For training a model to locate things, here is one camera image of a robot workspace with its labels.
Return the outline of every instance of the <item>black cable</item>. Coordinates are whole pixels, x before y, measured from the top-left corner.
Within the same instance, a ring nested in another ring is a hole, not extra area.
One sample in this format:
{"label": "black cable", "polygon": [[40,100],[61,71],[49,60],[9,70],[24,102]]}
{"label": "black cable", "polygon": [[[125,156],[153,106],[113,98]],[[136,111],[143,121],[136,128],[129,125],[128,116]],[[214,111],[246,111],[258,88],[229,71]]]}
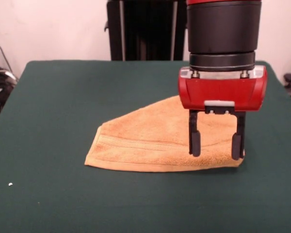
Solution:
{"label": "black cable", "polygon": [[12,69],[11,69],[11,66],[10,66],[10,64],[9,64],[9,62],[8,62],[8,59],[6,59],[6,56],[5,56],[5,54],[4,54],[3,49],[1,48],[1,46],[0,46],[0,51],[1,51],[1,53],[2,53],[2,55],[3,55],[3,57],[4,57],[4,59],[5,59],[5,61],[6,61],[6,63],[7,63],[7,65],[8,65],[10,71],[13,73],[13,71],[12,71]]}

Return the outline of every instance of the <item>folded towel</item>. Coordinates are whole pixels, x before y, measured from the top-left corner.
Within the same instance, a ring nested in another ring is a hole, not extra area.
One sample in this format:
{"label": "folded towel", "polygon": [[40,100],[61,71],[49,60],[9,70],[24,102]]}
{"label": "folded towel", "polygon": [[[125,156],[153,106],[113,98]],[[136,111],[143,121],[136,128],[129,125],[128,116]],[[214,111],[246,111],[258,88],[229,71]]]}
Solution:
{"label": "folded towel", "polygon": [[201,155],[189,154],[189,111],[179,96],[159,101],[103,123],[97,130],[85,165],[139,172],[192,171],[238,167],[231,158],[237,119],[232,115],[198,113]]}

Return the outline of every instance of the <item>green table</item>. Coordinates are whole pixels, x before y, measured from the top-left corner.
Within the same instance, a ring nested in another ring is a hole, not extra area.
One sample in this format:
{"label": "green table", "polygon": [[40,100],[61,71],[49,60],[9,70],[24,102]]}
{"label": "green table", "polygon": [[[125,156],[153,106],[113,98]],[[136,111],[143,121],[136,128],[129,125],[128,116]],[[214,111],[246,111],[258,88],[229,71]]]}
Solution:
{"label": "green table", "polygon": [[291,99],[260,64],[241,167],[157,174],[83,164],[101,123],[176,95],[187,63],[30,62],[0,116],[0,233],[291,233]]}

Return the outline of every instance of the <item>black stand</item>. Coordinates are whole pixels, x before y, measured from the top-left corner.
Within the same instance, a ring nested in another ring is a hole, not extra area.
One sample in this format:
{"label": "black stand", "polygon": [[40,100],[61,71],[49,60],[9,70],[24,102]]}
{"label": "black stand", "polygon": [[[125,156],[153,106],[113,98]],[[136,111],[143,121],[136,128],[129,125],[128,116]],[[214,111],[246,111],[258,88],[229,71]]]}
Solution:
{"label": "black stand", "polygon": [[183,60],[185,0],[109,0],[111,60]]}

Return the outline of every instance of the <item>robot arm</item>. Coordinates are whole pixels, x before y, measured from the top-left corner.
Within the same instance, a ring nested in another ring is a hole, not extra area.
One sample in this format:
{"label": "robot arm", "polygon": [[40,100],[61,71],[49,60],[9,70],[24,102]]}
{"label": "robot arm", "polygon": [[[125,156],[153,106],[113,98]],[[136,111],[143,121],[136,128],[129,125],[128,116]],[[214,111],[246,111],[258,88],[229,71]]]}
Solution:
{"label": "robot arm", "polygon": [[190,66],[179,73],[182,105],[189,109],[190,154],[201,153],[197,114],[233,114],[231,156],[243,158],[247,111],[264,100],[267,72],[255,65],[261,0],[187,0]]}

